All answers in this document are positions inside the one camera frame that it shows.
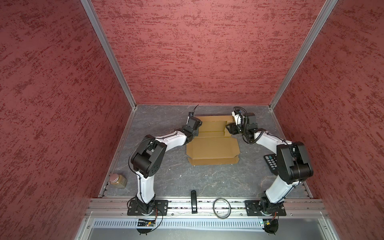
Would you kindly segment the brown cardboard box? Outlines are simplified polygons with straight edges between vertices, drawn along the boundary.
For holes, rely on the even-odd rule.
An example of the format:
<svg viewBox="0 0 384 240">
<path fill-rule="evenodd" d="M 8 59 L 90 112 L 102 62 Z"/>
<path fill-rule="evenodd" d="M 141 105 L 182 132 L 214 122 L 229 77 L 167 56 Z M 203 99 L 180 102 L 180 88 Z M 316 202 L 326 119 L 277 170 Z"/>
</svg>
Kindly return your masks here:
<svg viewBox="0 0 384 240">
<path fill-rule="evenodd" d="M 226 125 L 233 123 L 232 116 L 198 116 L 203 123 L 198 136 L 187 144 L 186 154 L 193 166 L 229 165 L 239 162 L 240 148 Z"/>
</svg>

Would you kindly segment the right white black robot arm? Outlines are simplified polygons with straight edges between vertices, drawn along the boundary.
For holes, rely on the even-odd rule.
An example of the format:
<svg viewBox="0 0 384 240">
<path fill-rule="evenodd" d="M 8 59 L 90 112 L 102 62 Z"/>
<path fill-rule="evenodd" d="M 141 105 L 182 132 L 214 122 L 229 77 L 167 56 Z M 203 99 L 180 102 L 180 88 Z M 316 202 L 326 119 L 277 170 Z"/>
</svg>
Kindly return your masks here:
<svg viewBox="0 0 384 240">
<path fill-rule="evenodd" d="M 301 182 L 314 174 L 309 153 L 304 143 L 291 142 L 270 134 L 264 129 L 240 127 L 235 123 L 226 125 L 232 135 L 241 134 L 249 144 L 258 144 L 276 155 L 278 175 L 261 197 L 258 210 L 265 216 L 275 214 L 287 195 Z"/>
</svg>

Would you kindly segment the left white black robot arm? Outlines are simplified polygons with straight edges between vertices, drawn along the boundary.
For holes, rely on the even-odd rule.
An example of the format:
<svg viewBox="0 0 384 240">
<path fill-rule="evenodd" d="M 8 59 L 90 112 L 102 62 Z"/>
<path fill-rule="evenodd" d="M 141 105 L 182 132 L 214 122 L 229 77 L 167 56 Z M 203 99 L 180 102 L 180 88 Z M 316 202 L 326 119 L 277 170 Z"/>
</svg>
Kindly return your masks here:
<svg viewBox="0 0 384 240">
<path fill-rule="evenodd" d="M 203 122 L 196 117 L 188 117 L 187 123 L 164 136 L 146 135 L 137 144 L 129 157 L 130 170 L 137 176 L 138 192 L 135 201 L 145 215 L 155 209 L 154 175 L 160 169 L 167 151 L 190 143 L 199 134 Z"/>
</svg>

